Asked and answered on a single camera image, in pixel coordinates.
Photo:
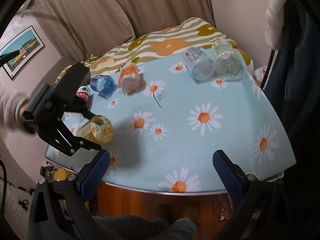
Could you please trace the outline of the left hand in sleeve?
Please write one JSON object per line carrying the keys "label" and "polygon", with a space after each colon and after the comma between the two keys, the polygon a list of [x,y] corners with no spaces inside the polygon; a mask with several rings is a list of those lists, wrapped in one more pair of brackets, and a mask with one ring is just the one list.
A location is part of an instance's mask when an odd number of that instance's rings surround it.
{"label": "left hand in sleeve", "polygon": [[25,123],[23,112],[29,98],[23,92],[9,90],[1,85],[1,126],[12,131],[35,134],[36,128]]}

